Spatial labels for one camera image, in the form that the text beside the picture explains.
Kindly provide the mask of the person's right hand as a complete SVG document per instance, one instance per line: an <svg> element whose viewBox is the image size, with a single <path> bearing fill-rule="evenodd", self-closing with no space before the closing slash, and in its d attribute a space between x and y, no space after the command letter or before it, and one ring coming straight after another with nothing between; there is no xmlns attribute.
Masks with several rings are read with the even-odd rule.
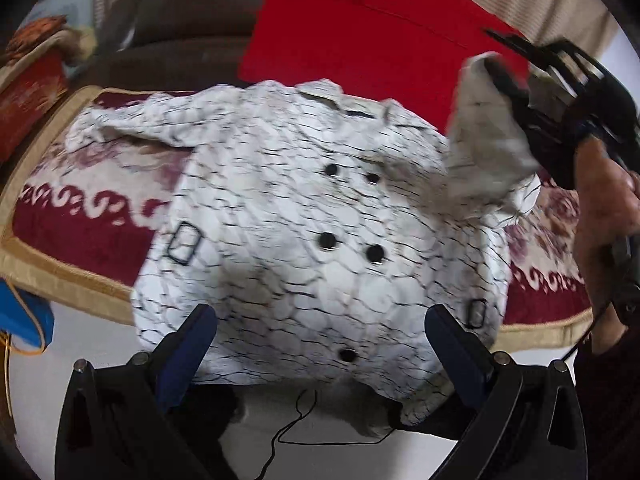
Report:
<svg viewBox="0 0 640 480"><path fill-rule="evenodd" d="M610 301L614 282L606 248L639 232L639 175L614 162L592 136L577 150L575 184L580 213L574 258L591 304L599 310Z"/></svg>

